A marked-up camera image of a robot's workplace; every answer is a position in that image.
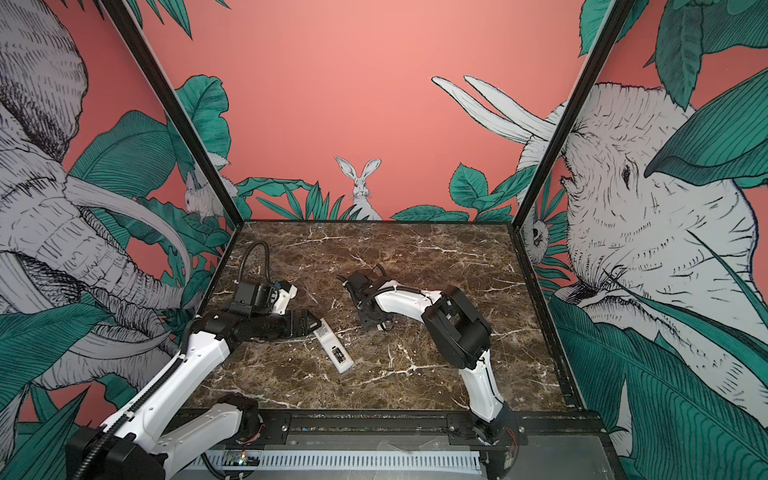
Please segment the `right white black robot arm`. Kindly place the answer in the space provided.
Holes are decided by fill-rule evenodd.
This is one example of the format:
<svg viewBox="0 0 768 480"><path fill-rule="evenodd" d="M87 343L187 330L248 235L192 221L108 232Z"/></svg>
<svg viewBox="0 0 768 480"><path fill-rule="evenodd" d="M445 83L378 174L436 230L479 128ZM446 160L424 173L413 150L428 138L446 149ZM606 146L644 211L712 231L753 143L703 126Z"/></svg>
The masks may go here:
<svg viewBox="0 0 768 480"><path fill-rule="evenodd" d="M339 276L364 327L380 327L400 315L422 323L438 353L456 367L469 396L473 436L494 445L514 425L511 409L497 386L491 361L492 328L463 291L403 285L386 275L361 271Z"/></svg>

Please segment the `white remote control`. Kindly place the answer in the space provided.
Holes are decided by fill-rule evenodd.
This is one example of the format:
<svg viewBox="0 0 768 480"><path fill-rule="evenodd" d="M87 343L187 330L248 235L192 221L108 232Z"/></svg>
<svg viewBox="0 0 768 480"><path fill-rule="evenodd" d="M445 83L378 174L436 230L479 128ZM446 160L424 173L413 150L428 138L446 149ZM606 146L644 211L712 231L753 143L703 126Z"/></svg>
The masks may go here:
<svg viewBox="0 0 768 480"><path fill-rule="evenodd" d="M324 318L320 319L320 326L313 333L340 374L354 366L354 360Z"/></svg>

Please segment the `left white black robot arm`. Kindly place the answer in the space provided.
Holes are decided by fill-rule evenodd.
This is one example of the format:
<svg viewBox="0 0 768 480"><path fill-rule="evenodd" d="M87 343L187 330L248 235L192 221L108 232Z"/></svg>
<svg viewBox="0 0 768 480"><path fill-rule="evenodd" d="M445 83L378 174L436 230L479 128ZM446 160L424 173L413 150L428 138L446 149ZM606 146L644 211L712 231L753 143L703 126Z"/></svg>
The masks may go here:
<svg viewBox="0 0 768 480"><path fill-rule="evenodd" d="M257 439L258 405L230 394L173 431L167 429L202 381L238 346L257 340L305 337L322 321L291 310L296 288L271 298L237 294L223 309L198 315L186 327L179 351L128 403L99 427L81 428L65 448L69 479L169 479L222 440Z"/></svg>

